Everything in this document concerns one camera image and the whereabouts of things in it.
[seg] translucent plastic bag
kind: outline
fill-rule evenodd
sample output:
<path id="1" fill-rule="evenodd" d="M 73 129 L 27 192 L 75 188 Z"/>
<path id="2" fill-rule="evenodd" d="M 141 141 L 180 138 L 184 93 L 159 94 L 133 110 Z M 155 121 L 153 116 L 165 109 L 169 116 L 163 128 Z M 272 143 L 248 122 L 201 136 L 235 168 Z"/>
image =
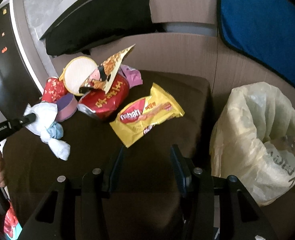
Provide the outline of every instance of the translucent plastic bag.
<path id="1" fill-rule="evenodd" d="M 236 175 L 259 205 L 295 184 L 295 110 L 265 82 L 234 88 L 214 126 L 212 175 Z"/>

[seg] bolt head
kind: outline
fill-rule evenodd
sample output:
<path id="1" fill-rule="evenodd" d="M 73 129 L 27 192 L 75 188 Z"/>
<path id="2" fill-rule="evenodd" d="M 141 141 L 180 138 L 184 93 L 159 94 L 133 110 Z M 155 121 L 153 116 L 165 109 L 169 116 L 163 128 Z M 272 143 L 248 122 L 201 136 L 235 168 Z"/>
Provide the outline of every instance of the bolt head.
<path id="1" fill-rule="evenodd" d="M 201 168 L 194 168 L 194 169 L 193 169 L 193 172 L 194 172 L 195 174 L 202 174 L 203 170 L 202 170 Z"/>
<path id="2" fill-rule="evenodd" d="M 102 172 L 102 170 L 100 168 L 95 168 L 92 170 L 93 174 L 100 174 Z"/>
<path id="3" fill-rule="evenodd" d="M 58 178 L 57 178 L 57 181 L 58 182 L 63 182 L 63 181 L 65 181 L 65 179 L 66 179 L 66 177 L 65 176 L 59 176 Z"/>
<path id="4" fill-rule="evenodd" d="M 231 182 L 237 182 L 238 181 L 238 178 L 236 176 L 234 176 L 234 175 L 230 175 L 229 176 L 229 181 L 231 181 Z"/>

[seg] brown table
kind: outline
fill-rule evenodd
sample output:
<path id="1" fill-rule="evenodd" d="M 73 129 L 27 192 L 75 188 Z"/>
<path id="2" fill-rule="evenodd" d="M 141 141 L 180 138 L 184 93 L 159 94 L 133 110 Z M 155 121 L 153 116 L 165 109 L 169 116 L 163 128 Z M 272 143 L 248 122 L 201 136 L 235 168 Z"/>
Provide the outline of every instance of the brown table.
<path id="1" fill-rule="evenodd" d="M 173 73 L 141 71 L 141 74 L 144 84 L 130 90 L 123 106 L 149 95 L 155 82 L 173 95 L 185 115 L 155 126 L 126 150 L 118 189 L 110 199 L 103 200 L 110 239 L 172 239 L 178 236 L 180 197 L 170 164 L 170 146 L 178 144 L 182 154 L 195 157 L 198 164 L 202 156 L 208 156 L 211 134 L 211 111 L 207 111 L 211 106 L 209 82 Z M 62 126 L 62 139 L 71 145 L 67 161 L 56 158 L 48 145 L 27 129 L 8 138 L 4 146 L 9 194 L 22 226 L 58 176 L 83 176 L 104 163 L 121 145 L 108 123 L 79 111 Z"/>

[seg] round fan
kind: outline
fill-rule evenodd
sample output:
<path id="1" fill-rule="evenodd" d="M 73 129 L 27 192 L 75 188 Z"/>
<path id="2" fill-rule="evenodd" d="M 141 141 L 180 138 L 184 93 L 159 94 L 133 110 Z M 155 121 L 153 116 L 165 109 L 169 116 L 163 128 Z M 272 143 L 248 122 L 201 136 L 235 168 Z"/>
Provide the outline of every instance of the round fan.
<path id="1" fill-rule="evenodd" d="M 82 96 L 83 94 L 79 93 L 79 88 L 96 68 L 97 64 L 91 58 L 76 57 L 63 69 L 59 80 L 63 80 L 66 89 L 70 93 Z"/>

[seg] gray wall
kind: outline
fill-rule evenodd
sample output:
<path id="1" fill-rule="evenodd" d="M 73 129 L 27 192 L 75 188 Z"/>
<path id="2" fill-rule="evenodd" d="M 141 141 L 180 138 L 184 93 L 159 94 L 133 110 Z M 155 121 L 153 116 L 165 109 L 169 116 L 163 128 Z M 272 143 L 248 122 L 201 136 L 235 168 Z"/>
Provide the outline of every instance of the gray wall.
<path id="1" fill-rule="evenodd" d="M 44 41 L 39 41 L 35 28 L 38 27 L 63 0 L 23 0 L 27 25 L 34 45 L 49 76 L 57 76 L 50 56 L 46 54 Z"/>

